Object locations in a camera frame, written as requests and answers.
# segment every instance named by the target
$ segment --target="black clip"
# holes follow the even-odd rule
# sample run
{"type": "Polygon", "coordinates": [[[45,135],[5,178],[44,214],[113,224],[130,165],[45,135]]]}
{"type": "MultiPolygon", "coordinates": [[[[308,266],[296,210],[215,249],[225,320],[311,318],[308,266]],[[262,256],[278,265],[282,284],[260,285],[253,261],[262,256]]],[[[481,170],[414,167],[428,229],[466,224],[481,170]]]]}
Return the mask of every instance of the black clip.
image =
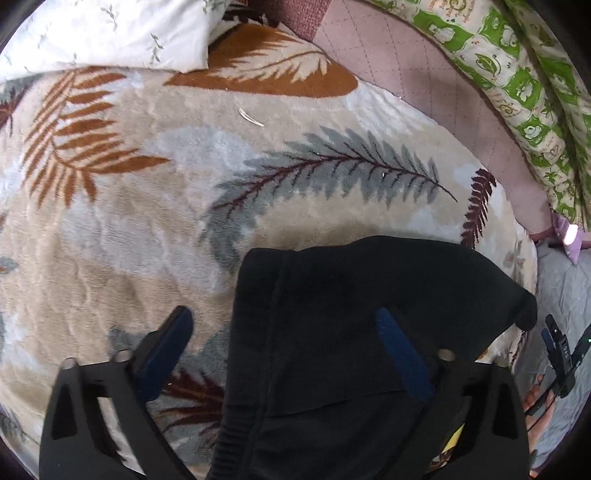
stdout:
{"type": "Polygon", "coordinates": [[[542,330],[542,338],[546,344],[552,368],[556,372],[555,385],[560,387],[555,393],[564,398],[574,387],[574,375],[570,375],[573,369],[573,359],[570,354],[569,341],[558,328],[552,315],[546,317],[546,326],[548,328],[542,330]]]}
{"type": "Polygon", "coordinates": [[[176,307],[135,352],[120,351],[109,362],[60,368],[43,425],[41,480],[194,480],[170,448],[145,403],[160,394],[193,334],[193,316],[176,307]],[[109,397],[121,429],[144,475],[121,462],[98,398],[109,397]]]}

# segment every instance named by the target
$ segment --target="gray fern leaf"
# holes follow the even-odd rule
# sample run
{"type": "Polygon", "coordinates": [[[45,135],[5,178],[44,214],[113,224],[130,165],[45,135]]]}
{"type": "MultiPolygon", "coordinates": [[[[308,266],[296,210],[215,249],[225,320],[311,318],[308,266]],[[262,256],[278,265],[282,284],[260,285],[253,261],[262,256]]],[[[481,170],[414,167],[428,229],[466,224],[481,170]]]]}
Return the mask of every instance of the gray fern leaf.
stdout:
{"type": "Polygon", "coordinates": [[[21,423],[12,410],[7,410],[0,404],[0,432],[5,437],[20,438],[21,441],[27,441],[39,445],[33,437],[27,434],[21,427],[21,423]]]}
{"type": "Polygon", "coordinates": [[[206,214],[202,241],[209,241],[224,269],[233,271],[239,263],[235,244],[242,238],[243,228],[256,227],[256,218],[279,198],[305,196],[308,191],[324,191],[329,198],[340,185],[343,196],[359,186],[364,201],[375,196],[387,206],[398,193],[403,201],[412,193],[413,201],[425,196],[431,203],[440,190],[457,202],[439,182],[433,159],[425,166],[406,146],[398,154],[371,132],[363,138],[349,129],[344,134],[331,128],[322,131],[324,138],[306,133],[306,143],[285,143],[291,151],[271,151],[247,161],[249,170],[218,185],[223,193],[206,214]]]}

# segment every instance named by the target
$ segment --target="white pillow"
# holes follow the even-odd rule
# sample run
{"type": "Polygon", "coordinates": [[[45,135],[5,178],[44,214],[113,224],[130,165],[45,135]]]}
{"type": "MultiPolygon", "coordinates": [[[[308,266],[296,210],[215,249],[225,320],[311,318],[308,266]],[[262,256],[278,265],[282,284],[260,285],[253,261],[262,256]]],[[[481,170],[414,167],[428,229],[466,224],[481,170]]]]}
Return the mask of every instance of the white pillow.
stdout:
{"type": "Polygon", "coordinates": [[[73,66],[190,72],[228,0],[46,0],[0,56],[0,82],[73,66]]]}

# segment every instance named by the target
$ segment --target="pink quilted mat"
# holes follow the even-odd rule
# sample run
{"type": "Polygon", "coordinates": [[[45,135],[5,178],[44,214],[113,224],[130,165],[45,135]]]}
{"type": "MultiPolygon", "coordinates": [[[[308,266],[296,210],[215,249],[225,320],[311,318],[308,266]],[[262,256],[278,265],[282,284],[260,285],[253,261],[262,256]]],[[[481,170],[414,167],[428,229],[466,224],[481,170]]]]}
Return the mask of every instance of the pink quilted mat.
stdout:
{"type": "Polygon", "coordinates": [[[429,40],[369,4],[332,0],[314,43],[447,128],[501,182],[529,233],[551,228],[546,195],[501,117],[429,40]]]}

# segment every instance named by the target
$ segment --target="dark red fern leaf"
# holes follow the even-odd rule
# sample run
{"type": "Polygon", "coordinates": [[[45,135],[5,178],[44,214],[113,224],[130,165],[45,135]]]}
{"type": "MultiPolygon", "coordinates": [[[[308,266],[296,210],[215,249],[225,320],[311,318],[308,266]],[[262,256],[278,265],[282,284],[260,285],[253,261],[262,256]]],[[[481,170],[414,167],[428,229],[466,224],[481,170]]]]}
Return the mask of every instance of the dark red fern leaf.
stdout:
{"type": "Polygon", "coordinates": [[[218,429],[222,421],[223,388],[199,371],[200,379],[193,378],[186,370],[181,369],[173,374],[164,388],[163,394],[180,400],[188,400],[191,406],[171,407],[160,410],[158,417],[179,417],[169,423],[164,431],[181,425],[201,425],[209,423],[204,430],[218,429]]]}
{"type": "Polygon", "coordinates": [[[472,195],[468,200],[470,206],[463,225],[462,245],[471,249],[476,248],[478,239],[482,236],[482,229],[488,220],[488,201],[492,195],[492,188],[496,187],[496,179],[491,172],[479,168],[472,177],[472,195]]]}
{"type": "Polygon", "coordinates": [[[27,89],[23,89],[19,94],[17,94],[16,90],[13,88],[10,92],[10,97],[8,100],[4,102],[0,102],[0,131],[4,128],[4,125],[9,124],[9,133],[8,136],[12,136],[12,129],[13,129],[13,122],[12,122],[12,114],[17,109],[19,103],[21,103],[22,98],[25,96],[27,89]]]}
{"type": "Polygon", "coordinates": [[[517,343],[517,348],[515,349],[515,353],[513,354],[513,357],[511,358],[511,368],[513,368],[513,366],[515,365],[515,362],[517,361],[517,359],[521,355],[521,352],[523,351],[523,348],[525,347],[525,344],[527,343],[527,339],[528,339],[528,332],[521,332],[521,336],[519,337],[519,342],[517,343]]]}

